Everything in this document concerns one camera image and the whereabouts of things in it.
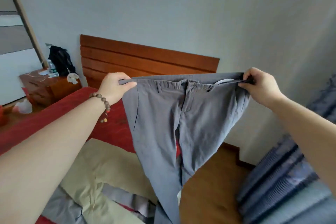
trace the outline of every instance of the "gray pants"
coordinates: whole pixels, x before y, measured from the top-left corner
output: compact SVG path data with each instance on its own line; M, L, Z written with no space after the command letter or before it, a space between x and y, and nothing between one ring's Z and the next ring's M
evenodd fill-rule
M123 96L133 144L159 200L155 223L180 223L177 194L219 148L249 102L242 73L156 75ZM221 84L223 79L233 79ZM176 160L176 139L182 161Z

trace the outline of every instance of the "beaded bracelet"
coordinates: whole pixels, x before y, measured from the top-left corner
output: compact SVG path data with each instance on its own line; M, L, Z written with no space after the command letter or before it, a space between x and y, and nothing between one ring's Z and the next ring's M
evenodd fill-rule
M106 98L103 98L101 94L98 94L97 92L95 93L91 93L89 98L92 98L92 97L97 97L97 98L100 98L103 102L104 102L104 105L105 105L105 114L107 116L107 114L110 112L111 110L111 106L109 105L109 103L106 101ZM103 122L107 122L107 118L104 118L102 120L100 120L101 123Z

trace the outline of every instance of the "fluffy white charm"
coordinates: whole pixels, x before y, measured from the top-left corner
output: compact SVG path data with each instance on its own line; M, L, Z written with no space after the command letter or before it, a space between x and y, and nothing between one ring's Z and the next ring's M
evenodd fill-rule
M68 82L72 82L72 84L77 84L78 81L76 79L79 79L79 76L78 74L75 74L75 73L69 73L66 78Z

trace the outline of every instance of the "elastic waistband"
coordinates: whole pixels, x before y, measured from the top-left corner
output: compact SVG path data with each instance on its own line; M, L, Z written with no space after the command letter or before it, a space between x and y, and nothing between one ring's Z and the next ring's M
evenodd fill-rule
M130 80L119 81L120 85L128 82L137 82L142 86L181 89L187 85L197 85L198 88L210 90L213 84L224 79L233 79L227 83L238 83L243 81L244 73L212 73L212 74L179 74L179 75L153 75L135 77Z

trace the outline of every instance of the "wooden nightstand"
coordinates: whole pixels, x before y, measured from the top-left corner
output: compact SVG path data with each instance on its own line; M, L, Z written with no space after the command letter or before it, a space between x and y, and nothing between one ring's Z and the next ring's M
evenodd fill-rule
M77 84L67 81L66 76L49 78L48 75L40 75L39 72L45 69L20 75L23 86L27 88L29 96L44 106L49 106L67 95L79 90L82 85L79 80Z

